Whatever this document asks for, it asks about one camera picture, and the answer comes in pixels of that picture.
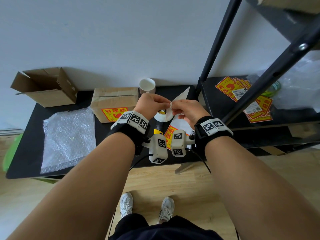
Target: hand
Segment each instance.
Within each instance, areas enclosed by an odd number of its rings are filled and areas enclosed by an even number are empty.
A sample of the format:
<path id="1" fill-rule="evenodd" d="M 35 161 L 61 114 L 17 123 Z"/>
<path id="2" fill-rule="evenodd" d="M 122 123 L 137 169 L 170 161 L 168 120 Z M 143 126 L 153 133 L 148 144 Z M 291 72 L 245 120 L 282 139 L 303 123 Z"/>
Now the hand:
<path id="1" fill-rule="evenodd" d="M 134 111 L 142 114 L 147 120 L 152 119 L 159 110 L 170 108 L 171 101 L 158 94 L 144 93 L 138 100 Z"/>
<path id="2" fill-rule="evenodd" d="M 187 99 L 173 101 L 172 114 L 180 114 L 178 118 L 187 121 L 192 129 L 195 129 L 195 124 L 199 119 L 210 115 L 198 101 Z"/>

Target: shoelace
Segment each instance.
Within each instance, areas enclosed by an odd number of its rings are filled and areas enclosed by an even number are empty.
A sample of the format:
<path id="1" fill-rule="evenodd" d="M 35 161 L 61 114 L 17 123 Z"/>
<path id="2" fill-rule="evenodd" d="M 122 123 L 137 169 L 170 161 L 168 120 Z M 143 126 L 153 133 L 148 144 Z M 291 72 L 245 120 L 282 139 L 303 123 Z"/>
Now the shoelace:
<path id="1" fill-rule="evenodd" d="M 164 207 L 161 212 L 160 212 L 160 216 L 159 219 L 166 219 L 166 221 L 169 221 L 172 217 L 172 213 L 171 210 L 168 207 Z"/>
<path id="2" fill-rule="evenodd" d="M 123 215 L 124 213 L 127 213 L 127 212 L 132 213 L 132 206 L 129 206 L 129 203 L 130 203 L 130 202 L 123 204 L 123 207 L 121 208 L 121 214 L 122 214 L 122 215 Z"/>

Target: stack of stickers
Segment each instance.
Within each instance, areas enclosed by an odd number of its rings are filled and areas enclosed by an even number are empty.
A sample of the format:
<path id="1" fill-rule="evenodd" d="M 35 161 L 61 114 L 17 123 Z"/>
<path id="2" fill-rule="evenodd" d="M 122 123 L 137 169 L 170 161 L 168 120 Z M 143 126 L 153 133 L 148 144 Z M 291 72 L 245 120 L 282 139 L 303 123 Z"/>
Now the stack of stickers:
<path id="1" fill-rule="evenodd" d="M 216 86 L 221 92 L 237 102 L 251 87 L 248 80 L 225 77 Z M 265 96 L 259 96 L 252 104 L 250 104 L 243 112 L 246 114 L 250 123 L 257 123 L 272 120 L 270 107 L 272 99 Z"/>

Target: person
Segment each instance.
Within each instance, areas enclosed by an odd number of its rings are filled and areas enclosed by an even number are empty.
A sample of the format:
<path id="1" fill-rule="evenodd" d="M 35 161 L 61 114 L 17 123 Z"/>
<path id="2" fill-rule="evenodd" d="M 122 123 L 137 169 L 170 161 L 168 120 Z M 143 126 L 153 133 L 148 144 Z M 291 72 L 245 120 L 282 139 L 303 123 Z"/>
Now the person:
<path id="1" fill-rule="evenodd" d="M 150 120 L 169 107 L 168 99 L 143 94 L 134 110 Z M 174 101 L 172 111 L 192 128 L 209 116 L 194 100 Z M 134 153 L 135 145 L 124 133 L 106 137 L 52 188 L 8 240 L 105 239 Z M 241 239 L 320 239 L 319 212 L 232 137 L 216 137 L 206 144 L 204 153 Z M 148 226 L 141 215 L 131 214 L 129 193 L 122 196 L 120 205 L 122 219 L 111 239 L 221 239 L 212 230 L 172 217 L 174 202 L 170 198 L 162 203 L 160 224 L 154 226 Z"/>

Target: black shorts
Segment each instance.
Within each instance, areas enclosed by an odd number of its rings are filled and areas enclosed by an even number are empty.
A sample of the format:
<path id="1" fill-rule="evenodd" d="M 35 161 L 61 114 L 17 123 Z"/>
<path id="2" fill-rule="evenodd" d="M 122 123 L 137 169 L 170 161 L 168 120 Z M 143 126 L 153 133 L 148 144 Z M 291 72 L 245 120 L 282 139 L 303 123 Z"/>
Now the black shorts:
<path id="1" fill-rule="evenodd" d="M 109 240 L 116 240 L 121 235 L 129 231 L 137 230 L 141 228 L 147 229 L 148 227 L 149 227 L 149 224 L 147 223 L 146 219 L 142 215 L 137 213 L 128 214 L 118 222 L 118 224 L 115 227 L 114 234 L 110 236 Z M 212 239 L 222 239 L 215 231 L 204 230 L 181 216 L 174 216 L 168 222 L 150 226 L 150 228 L 151 227 L 152 228 L 156 228 L 156 227 L 187 228 L 188 230 L 193 230 L 193 231 L 202 233 Z"/>

